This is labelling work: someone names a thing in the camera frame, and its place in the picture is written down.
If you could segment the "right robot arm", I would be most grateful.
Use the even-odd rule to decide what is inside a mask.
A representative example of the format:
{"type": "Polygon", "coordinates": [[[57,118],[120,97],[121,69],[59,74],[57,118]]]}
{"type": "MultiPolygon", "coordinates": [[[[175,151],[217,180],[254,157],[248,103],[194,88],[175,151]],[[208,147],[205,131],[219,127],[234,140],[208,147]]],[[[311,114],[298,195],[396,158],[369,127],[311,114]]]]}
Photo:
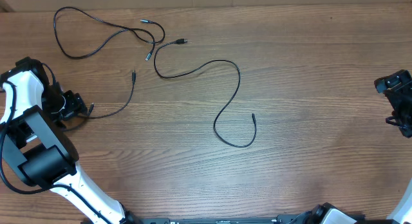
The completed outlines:
{"type": "MultiPolygon", "coordinates": [[[[387,124],[398,127],[402,135],[411,138],[411,74],[400,70],[374,81],[375,89],[389,101],[393,111],[385,119],[387,124]]],[[[388,215],[397,223],[411,223],[411,182],[398,205],[388,215]]]]}

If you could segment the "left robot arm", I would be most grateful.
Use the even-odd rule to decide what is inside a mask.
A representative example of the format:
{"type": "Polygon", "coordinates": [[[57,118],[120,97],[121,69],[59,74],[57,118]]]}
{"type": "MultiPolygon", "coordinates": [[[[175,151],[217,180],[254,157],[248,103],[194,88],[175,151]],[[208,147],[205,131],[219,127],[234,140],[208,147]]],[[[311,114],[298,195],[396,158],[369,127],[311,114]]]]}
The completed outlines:
{"type": "Polygon", "coordinates": [[[79,154],[65,135],[65,122],[92,112],[81,96],[63,91],[50,67],[26,57],[1,74],[6,104],[1,118],[1,159],[31,189],[3,183],[18,194],[52,191],[78,208],[87,223],[139,223],[119,201],[108,196],[84,171],[79,154]]]}

